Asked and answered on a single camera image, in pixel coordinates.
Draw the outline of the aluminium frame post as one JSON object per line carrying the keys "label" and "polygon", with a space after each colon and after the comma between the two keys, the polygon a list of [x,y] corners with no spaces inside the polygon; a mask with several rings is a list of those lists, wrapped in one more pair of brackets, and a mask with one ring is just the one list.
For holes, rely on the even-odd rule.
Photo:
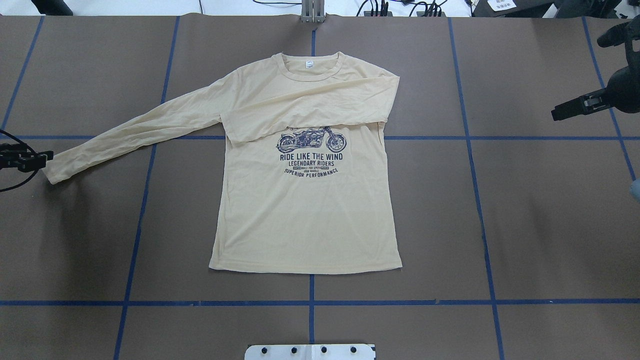
{"label": "aluminium frame post", "polygon": [[325,22],[325,0],[300,0],[301,22],[304,24],[321,24]]}

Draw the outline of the beige long sleeve shirt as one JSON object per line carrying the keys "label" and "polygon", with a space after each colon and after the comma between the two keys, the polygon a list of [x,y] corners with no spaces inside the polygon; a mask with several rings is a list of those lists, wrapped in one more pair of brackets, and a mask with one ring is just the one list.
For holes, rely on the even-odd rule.
{"label": "beige long sleeve shirt", "polygon": [[50,184],[217,124],[213,271],[345,275],[403,266],[384,130],[400,78],[337,52],[278,53],[171,99],[45,166]]}

